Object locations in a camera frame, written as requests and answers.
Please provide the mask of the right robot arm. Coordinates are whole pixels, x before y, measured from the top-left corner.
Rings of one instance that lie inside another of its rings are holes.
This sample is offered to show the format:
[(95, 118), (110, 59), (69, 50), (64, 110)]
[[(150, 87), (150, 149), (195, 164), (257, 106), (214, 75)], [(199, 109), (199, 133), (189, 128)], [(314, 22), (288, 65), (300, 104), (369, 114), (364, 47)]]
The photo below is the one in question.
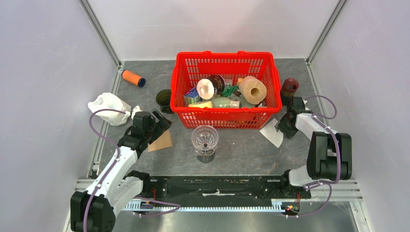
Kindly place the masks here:
[(290, 97), (286, 114), (275, 125), (281, 139), (291, 139), (301, 132), (310, 140), (306, 164), (283, 174), (287, 180), (279, 184), (279, 191), (286, 198), (295, 195), (299, 187), (310, 190), (352, 176), (351, 136), (337, 132), (320, 119), (306, 108), (303, 98)]

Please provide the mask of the clear glass dripper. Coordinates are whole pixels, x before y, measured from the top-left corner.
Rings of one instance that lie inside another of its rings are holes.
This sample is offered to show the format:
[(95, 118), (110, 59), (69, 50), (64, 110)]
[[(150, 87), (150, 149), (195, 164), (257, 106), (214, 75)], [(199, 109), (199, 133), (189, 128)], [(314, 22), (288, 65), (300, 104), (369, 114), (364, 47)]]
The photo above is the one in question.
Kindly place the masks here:
[(219, 135), (217, 130), (210, 125), (200, 125), (194, 129), (191, 142), (195, 151), (214, 150), (218, 146)]

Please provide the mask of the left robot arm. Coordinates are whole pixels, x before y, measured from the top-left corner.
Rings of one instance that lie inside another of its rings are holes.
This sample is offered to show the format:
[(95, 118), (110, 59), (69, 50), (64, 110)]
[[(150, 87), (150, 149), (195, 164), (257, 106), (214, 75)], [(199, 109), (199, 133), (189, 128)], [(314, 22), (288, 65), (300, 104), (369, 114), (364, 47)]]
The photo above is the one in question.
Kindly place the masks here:
[(113, 143), (116, 150), (101, 174), (84, 191), (71, 196), (71, 231), (111, 232), (118, 214), (135, 196), (151, 193), (150, 175), (129, 169), (171, 124), (156, 109), (134, 114), (132, 125)]

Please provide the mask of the white paper coffee filter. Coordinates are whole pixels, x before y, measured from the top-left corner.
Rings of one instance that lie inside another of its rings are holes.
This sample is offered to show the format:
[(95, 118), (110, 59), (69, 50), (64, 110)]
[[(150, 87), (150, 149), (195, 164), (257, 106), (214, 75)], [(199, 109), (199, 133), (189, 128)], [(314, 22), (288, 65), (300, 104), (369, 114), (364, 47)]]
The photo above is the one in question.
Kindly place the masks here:
[(279, 121), (274, 118), (260, 130), (260, 133), (277, 148), (281, 146), (284, 139), (283, 133), (276, 128), (278, 123)]

